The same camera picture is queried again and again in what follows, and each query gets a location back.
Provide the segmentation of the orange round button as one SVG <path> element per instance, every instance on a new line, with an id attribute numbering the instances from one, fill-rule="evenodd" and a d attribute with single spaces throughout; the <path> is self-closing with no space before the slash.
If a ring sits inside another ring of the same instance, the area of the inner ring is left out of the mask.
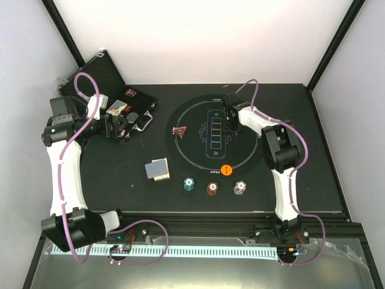
<path id="1" fill-rule="evenodd" d="M 233 168 L 228 164 L 224 164 L 223 166 L 221 166 L 220 172 L 224 176 L 230 176 L 233 173 Z"/>

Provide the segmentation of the green poker chip stack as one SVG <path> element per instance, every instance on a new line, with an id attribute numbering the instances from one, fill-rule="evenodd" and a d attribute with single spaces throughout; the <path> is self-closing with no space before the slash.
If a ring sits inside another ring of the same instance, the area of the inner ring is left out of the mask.
<path id="1" fill-rule="evenodd" d="M 186 191 L 192 191 L 194 189 L 194 180 L 192 178 L 185 178 L 183 181 L 183 187 Z"/>

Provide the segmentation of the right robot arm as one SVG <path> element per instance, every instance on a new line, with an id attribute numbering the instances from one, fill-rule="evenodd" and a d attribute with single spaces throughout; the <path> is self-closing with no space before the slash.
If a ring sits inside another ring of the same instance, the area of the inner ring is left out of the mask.
<path id="1" fill-rule="evenodd" d="M 223 97 L 223 105 L 228 131 L 245 126 L 260 136 L 263 160 L 273 174 L 276 193 L 275 214 L 278 221 L 273 234 L 277 241 L 286 243 L 300 227 L 296 168 L 307 160 L 308 151 L 293 131 L 290 121 L 273 119 L 249 103 L 242 102 L 233 93 Z"/>

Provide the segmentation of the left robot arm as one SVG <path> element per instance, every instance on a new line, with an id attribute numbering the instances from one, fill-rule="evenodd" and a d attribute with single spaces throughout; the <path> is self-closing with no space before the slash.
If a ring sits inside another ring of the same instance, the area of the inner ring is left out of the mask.
<path id="1" fill-rule="evenodd" d="M 50 100 L 52 117 L 42 134 L 51 162 L 53 196 L 50 217 L 41 222 L 45 236 L 63 252 L 128 236 L 129 225 L 119 209 L 98 214 L 88 209 L 82 192 L 80 160 L 82 142 L 100 132 L 100 110 L 105 95 L 89 101 L 74 96 Z"/>

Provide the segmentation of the triangular all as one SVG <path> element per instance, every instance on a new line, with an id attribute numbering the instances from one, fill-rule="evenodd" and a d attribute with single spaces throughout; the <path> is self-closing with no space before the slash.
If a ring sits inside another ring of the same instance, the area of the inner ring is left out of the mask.
<path id="1" fill-rule="evenodd" d="M 183 139 L 185 131 L 186 131 L 186 126 L 180 126 L 180 127 L 174 127 L 173 128 L 173 134 L 175 136 L 178 136 L 180 139 Z"/>

